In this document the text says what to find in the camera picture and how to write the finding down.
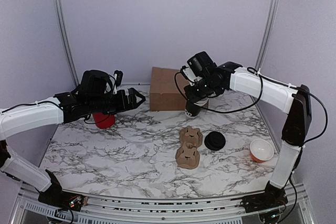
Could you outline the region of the black paper coffee cup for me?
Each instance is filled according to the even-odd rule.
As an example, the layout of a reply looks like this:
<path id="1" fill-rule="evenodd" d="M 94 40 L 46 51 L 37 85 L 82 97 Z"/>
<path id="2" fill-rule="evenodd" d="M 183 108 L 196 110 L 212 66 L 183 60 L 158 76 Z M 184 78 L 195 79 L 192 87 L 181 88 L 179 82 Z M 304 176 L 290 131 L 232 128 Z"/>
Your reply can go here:
<path id="1" fill-rule="evenodd" d="M 208 98 L 199 100 L 196 103 L 191 103 L 187 101 L 186 106 L 185 106 L 185 114 L 186 116 L 190 118 L 195 118 L 196 116 L 199 115 L 202 109 L 207 109 L 207 108 L 208 108 Z"/>

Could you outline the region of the brown pulp cup carrier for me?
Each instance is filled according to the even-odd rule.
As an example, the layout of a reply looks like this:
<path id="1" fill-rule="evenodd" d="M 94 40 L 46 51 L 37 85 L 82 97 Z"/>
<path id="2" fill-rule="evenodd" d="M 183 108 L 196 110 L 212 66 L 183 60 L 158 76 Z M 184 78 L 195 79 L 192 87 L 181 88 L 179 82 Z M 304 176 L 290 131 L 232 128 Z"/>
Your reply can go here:
<path id="1" fill-rule="evenodd" d="M 203 135 L 199 128 L 187 126 L 180 131 L 180 144 L 175 154 L 178 167 L 184 169 L 195 169 L 200 162 L 198 148 L 203 143 Z"/>

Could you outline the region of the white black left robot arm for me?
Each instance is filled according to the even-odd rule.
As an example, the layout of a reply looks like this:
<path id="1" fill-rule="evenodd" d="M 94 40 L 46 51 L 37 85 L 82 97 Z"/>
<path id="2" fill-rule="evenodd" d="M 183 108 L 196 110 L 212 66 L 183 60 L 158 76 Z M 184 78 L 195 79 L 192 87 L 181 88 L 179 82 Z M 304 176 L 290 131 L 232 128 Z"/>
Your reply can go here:
<path id="1" fill-rule="evenodd" d="M 117 91 L 81 91 L 55 94 L 41 101 L 23 103 L 1 111 L 1 173 L 21 180 L 38 191 L 42 203 L 79 211 L 81 194 L 63 190 L 55 174 L 36 164 L 33 154 L 58 125 L 75 122 L 95 113 L 115 115 L 138 108 L 145 96 L 134 88 Z"/>

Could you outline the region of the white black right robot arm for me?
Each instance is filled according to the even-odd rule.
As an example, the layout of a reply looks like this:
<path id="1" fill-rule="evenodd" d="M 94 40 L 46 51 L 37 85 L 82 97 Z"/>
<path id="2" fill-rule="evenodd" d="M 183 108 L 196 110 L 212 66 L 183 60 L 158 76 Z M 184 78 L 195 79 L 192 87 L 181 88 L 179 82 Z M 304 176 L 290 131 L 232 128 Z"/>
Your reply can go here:
<path id="1" fill-rule="evenodd" d="M 241 200 L 246 212 L 286 205 L 285 186 L 292 183 L 292 173 L 300 163 L 312 121 L 309 88 L 265 77 L 252 67 L 234 62 L 218 66 L 210 59 L 197 57 L 190 59 L 180 73 L 189 82 L 184 87 L 187 105 L 202 109 L 208 99 L 233 90 L 254 97 L 255 104 L 262 101 L 272 105 L 287 116 L 279 132 L 279 157 L 264 191 Z"/>

